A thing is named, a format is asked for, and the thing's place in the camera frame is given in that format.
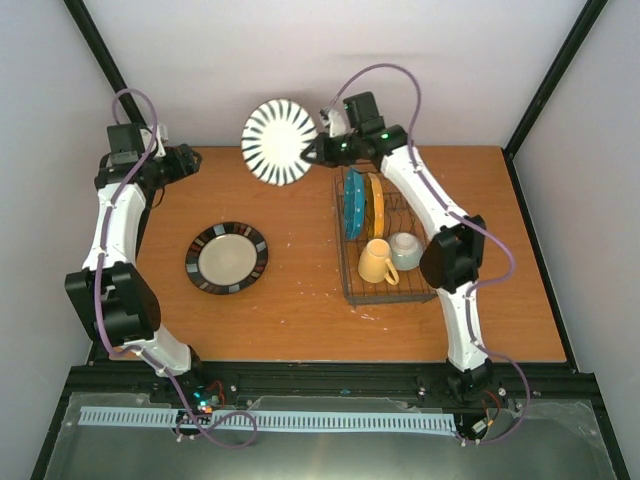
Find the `teal dotted plate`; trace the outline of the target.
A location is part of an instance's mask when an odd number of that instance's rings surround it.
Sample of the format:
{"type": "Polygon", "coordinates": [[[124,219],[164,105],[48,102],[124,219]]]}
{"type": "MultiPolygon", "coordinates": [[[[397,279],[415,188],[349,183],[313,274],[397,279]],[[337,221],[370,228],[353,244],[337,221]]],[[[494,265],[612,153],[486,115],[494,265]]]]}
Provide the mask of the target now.
{"type": "Polygon", "coordinates": [[[361,173],[350,168],[344,182],[344,225],[347,240],[355,240],[362,231],[365,218],[366,192],[361,173]]]}

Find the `white blue striped plate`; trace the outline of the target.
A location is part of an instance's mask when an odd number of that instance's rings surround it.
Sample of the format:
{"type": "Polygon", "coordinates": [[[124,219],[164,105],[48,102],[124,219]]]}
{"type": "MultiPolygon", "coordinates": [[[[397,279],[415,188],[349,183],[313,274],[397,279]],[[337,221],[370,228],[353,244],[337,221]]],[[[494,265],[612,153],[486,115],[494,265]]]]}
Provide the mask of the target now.
{"type": "Polygon", "coordinates": [[[314,121],[303,106],[285,98],[268,100],[244,124],[240,146],[245,166],[263,183],[293,184],[311,168],[301,153],[316,136],[314,121]]]}

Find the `orange dotted plate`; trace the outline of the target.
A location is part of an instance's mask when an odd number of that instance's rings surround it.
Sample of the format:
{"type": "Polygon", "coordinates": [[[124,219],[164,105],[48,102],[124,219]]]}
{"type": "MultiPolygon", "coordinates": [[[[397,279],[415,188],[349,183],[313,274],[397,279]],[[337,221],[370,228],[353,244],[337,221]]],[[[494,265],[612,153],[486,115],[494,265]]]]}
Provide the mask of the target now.
{"type": "Polygon", "coordinates": [[[384,234],[384,193],[379,178],[374,173],[365,176],[367,186],[366,207],[368,215],[368,237],[379,239],[384,234]]]}

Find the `dark wire dish rack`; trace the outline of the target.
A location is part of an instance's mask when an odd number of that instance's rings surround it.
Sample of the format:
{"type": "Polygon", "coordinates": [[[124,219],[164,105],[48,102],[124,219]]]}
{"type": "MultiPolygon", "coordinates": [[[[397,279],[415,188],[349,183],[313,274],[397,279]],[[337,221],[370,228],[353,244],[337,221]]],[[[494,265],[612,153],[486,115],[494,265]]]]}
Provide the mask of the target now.
{"type": "MultiPolygon", "coordinates": [[[[342,283],[342,293],[347,302],[356,307],[360,305],[425,303],[437,297],[436,292],[424,280],[420,270],[414,268],[399,273],[399,283],[391,285],[386,281],[372,284],[364,281],[357,273],[359,258],[370,240],[368,229],[370,216],[360,235],[355,239],[346,236],[344,214],[344,191],[348,170],[341,168],[334,175],[333,206],[335,218],[338,265],[342,283]]],[[[404,197],[393,184],[385,178],[380,179],[384,199],[384,231],[388,238],[395,233],[410,233],[418,238],[423,246],[429,243],[428,237],[404,197]]]]}

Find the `dark patterned plate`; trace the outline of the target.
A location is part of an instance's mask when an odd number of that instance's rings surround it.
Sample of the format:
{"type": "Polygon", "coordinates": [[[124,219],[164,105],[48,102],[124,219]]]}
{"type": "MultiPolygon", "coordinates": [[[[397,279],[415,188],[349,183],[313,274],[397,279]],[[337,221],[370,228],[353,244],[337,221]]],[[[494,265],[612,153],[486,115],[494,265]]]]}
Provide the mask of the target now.
{"type": "Polygon", "coordinates": [[[215,224],[196,236],[185,255],[190,282],[212,295],[239,293],[264,274],[269,260],[265,237],[241,222],[215,224]]]}

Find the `pale green ceramic bowl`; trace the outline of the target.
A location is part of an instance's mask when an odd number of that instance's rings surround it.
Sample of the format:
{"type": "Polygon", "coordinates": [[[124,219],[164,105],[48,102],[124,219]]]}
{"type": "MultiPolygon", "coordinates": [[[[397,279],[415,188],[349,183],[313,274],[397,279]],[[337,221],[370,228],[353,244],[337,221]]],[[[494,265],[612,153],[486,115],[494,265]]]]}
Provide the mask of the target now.
{"type": "Polygon", "coordinates": [[[415,235],[397,232],[387,242],[391,248],[391,260],[398,271],[410,271],[419,266],[424,247],[415,235]]]}

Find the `yellow ceramic mug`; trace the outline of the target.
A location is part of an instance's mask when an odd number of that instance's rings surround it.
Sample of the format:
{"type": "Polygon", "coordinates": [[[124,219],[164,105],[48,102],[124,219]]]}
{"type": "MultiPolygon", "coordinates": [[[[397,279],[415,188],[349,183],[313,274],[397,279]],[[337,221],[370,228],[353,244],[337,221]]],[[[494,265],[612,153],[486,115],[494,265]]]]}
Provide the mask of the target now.
{"type": "Polygon", "coordinates": [[[385,240],[376,238],[366,244],[359,258],[358,274],[372,284],[399,283],[399,274],[391,260],[391,247],[385,240]]]}

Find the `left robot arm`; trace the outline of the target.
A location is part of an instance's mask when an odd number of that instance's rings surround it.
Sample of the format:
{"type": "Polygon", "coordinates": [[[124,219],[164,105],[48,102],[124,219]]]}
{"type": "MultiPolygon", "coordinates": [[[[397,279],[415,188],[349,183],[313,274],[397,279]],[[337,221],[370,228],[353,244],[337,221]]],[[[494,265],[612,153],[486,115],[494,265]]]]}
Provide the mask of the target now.
{"type": "Polygon", "coordinates": [[[108,354],[134,354],[186,402],[201,400],[208,378],[196,369],[192,347],[163,325],[159,301],[136,260],[157,191],[198,172],[200,155],[182,144],[167,147],[157,125],[108,127],[110,151],[94,179],[99,212],[88,255],[65,278],[65,291],[87,333],[108,354]]]}

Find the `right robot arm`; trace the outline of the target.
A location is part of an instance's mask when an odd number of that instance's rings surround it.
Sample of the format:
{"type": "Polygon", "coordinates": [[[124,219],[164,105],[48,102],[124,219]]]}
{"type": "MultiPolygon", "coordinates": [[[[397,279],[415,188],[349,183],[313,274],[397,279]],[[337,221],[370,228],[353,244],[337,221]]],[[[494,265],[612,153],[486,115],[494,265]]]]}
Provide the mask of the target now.
{"type": "Polygon", "coordinates": [[[385,124],[372,93],[345,99],[342,112],[326,107],[320,118],[323,129],[302,151],[302,159],[331,168],[370,162],[420,220],[428,245],[419,268],[438,295],[448,336],[446,388],[456,403],[470,402],[491,376],[476,292],[485,244],[483,218],[468,215],[446,194],[410,134],[385,124]]]}

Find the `metal front plate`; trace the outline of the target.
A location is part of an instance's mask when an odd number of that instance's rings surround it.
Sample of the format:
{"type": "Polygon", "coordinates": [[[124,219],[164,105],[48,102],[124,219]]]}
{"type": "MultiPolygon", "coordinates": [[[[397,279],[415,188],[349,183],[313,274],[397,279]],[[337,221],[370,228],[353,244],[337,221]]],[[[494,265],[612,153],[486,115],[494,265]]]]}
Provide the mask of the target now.
{"type": "MultiPolygon", "coordinates": [[[[37,479],[624,479],[586,400],[504,410],[484,442],[417,433],[270,433],[80,426],[83,406],[177,409],[145,395],[75,394],[37,479]]],[[[257,411],[442,413],[389,399],[275,397],[257,411]]]]}

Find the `black left frame post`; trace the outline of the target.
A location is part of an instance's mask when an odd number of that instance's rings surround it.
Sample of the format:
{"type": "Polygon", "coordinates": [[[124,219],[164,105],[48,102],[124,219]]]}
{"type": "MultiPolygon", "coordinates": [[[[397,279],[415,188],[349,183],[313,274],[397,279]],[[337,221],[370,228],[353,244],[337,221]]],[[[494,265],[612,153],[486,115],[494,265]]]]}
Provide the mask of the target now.
{"type": "MultiPolygon", "coordinates": [[[[82,0],[64,0],[68,13],[76,24],[105,79],[115,94],[128,88],[93,17],[82,0]]],[[[146,120],[131,93],[123,93],[117,102],[132,123],[146,124],[146,120]]]]}

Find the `black frame post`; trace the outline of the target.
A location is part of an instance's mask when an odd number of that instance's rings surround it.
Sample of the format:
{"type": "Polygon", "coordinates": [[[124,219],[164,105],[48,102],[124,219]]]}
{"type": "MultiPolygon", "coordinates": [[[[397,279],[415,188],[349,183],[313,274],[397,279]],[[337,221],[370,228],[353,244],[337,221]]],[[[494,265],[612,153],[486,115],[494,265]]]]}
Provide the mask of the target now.
{"type": "Polygon", "coordinates": [[[584,3],[514,132],[502,149],[507,161],[513,161],[516,157],[608,3],[608,0],[588,0],[584,3]]]}
{"type": "MultiPolygon", "coordinates": [[[[82,0],[64,0],[68,13],[76,24],[105,79],[115,94],[128,88],[93,17],[82,0]]],[[[132,123],[146,124],[146,120],[131,93],[123,93],[117,102],[132,123]]]]}

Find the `black right frame post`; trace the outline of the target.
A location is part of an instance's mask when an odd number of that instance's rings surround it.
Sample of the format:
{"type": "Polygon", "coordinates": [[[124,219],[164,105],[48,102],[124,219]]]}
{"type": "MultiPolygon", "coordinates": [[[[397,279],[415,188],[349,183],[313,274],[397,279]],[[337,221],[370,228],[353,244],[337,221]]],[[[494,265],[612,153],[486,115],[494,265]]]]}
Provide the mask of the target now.
{"type": "Polygon", "coordinates": [[[502,149],[507,161],[513,161],[516,157],[608,3],[608,0],[588,0],[584,3],[514,132],[502,149]]]}

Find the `black front rail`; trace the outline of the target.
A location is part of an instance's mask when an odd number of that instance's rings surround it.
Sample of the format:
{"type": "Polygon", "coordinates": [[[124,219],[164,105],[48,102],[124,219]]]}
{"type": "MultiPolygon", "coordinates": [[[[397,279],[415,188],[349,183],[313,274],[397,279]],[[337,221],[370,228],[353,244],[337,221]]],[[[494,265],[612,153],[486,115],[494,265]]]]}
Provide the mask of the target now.
{"type": "Polygon", "coordinates": [[[523,374],[505,363],[493,367],[492,377],[471,394],[457,397],[442,363],[285,363],[206,361],[200,375],[179,381],[187,395],[214,390],[219,382],[226,402],[242,407],[263,396],[389,398],[421,408],[452,411],[478,409],[504,390],[501,405],[532,400],[586,400],[604,405],[594,375],[579,373],[563,363],[525,363],[523,374]]]}

